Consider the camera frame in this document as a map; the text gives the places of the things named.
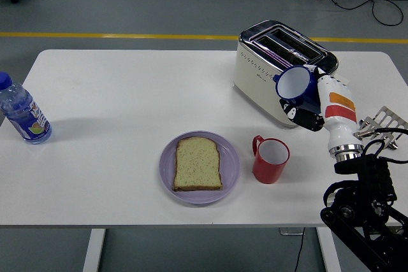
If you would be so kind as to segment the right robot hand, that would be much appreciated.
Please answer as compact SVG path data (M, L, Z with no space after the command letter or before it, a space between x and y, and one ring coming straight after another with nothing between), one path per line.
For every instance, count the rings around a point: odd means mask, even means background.
M273 77L279 102L287 118L310 131L325 128L328 151L336 161L357 158L363 145L350 90L317 66L292 66Z

